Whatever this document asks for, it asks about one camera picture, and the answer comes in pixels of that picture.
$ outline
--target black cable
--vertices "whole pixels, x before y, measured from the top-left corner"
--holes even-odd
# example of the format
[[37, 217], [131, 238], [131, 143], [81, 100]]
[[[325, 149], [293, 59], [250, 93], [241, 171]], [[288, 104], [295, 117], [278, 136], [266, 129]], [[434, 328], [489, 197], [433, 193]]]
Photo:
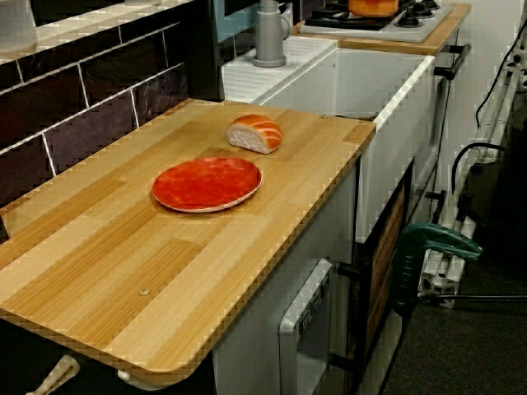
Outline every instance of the black cable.
[[491, 144], [490, 142], [473, 142], [472, 144], [468, 144], [465, 148], [463, 148], [461, 152], [455, 157], [454, 164], [452, 165], [452, 174], [450, 175], [450, 185], [452, 187], [452, 194], [454, 194], [454, 191], [455, 191], [455, 173], [457, 172], [459, 161], [461, 160], [461, 157], [465, 154], [465, 152], [471, 150], [472, 148], [476, 146], [482, 146], [485, 148], [494, 148], [500, 151], [505, 150], [504, 147], [498, 146], [496, 144]]
[[425, 295], [417, 298], [417, 301], [426, 300], [467, 300], [481, 303], [512, 303], [527, 302], [527, 295]]
[[496, 87], [497, 80], [500, 78], [501, 70], [503, 70], [503, 66], [505, 66], [505, 62], [507, 61], [507, 58], [509, 58], [509, 55], [511, 55], [512, 51], [514, 51], [514, 48], [518, 44], [518, 41], [520, 40], [520, 37], [525, 30], [525, 27], [527, 27], [527, 19], [525, 19], [524, 24], [521, 26], [521, 29], [518, 32], [518, 35], [516, 36], [514, 40], [514, 44], [511, 46], [511, 49], [509, 49], [509, 52], [507, 52], [505, 57], [503, 58], [500, 68], [497, 71], [496, 78], [494, 78], [494, 82], [492, 83], [491, 89], [488, 91], [487, 96], [485, 97], [481, 105], [476, 110], [476, 124], [478, 125], [478, 129], [481, 127], [481, 123], [479, 122], [479, 112], [481, 111], [485, 103], [487, 103], [488, 99], [491, 97], [491, 94], [494, 91], [494, 88]]

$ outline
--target red plate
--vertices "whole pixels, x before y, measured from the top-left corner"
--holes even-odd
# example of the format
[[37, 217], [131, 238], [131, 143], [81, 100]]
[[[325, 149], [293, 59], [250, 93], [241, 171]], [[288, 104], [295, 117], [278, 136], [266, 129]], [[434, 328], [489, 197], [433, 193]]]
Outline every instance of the red plate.
[[223, 210], [243, 202], [262, 183], [258, 168], [238, 158], [199, 158], [168, 169], [152, 192], [163, 206], [186, 212]]

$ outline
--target faucet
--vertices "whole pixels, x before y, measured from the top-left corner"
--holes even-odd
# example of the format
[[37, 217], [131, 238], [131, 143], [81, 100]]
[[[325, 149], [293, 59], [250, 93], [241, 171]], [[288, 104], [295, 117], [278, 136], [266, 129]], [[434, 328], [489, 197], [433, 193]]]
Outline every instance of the faucet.
[[260, 0], [256, 22], [256, 67], [281, 67], [286, 64], [283, 40], [289, 36], [289, 21], [278, 9], [278, 1]]

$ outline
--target white farmhouse sink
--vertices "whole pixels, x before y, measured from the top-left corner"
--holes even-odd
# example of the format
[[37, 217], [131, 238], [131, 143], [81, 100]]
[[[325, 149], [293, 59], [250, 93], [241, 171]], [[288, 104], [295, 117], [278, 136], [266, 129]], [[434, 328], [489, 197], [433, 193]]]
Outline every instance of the white farmhouse sink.
[[355, 240], [367, 237], [422, 144], [434, 109], [431, 56], [338, 49], [336, 41], [291, 37], [288, 64], [254, 67], [254, 51], [223, 67], [226, 99], [373, 119], [376, 135], [361, 156]]

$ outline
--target black tile wall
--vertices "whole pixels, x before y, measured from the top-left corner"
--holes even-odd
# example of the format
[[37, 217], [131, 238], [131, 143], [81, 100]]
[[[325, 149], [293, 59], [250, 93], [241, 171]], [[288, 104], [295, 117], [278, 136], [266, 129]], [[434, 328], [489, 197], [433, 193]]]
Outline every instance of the black tile wall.
[[184, 24], [172, 26], [163, 30], [166, 45], [166, 59], [169, 67], [176, 66], [184, 62], [188, 46], [188, 30]]
[[136, 127], [130, 92], [45, 133], [55, 170], [61, 173]]
[[71, 43], [20, 59], [22, 76], [28, 81], [119, 44], [119, 28], [117, 27], [76, 39]]
[[189, 98], [184, 65], [134, 88], [139, 126]]
[[0, 91], [20, 83], [20, 75], [16, 69], [16, 62], [0, 65]]
[[142, 35], [147, 35], [155, 30], [173, 25], [185, 19], [189, 9], [189, 3], [179, 7], [171, 8], [157, 14], [146, 16], [135, 21], [121, 25], [121, 37], [123, 42], [127, 42]]
[[0, 95], [0, 150], [85, 108], [77, 67]]
[[118, 4], [123, 0], [30, 0], [37, 26]]
[[82, 63], [90, 105], [166, 70], [161, 33]]
[[0, 156], [0, 207], [53, 177], [42, 137]]

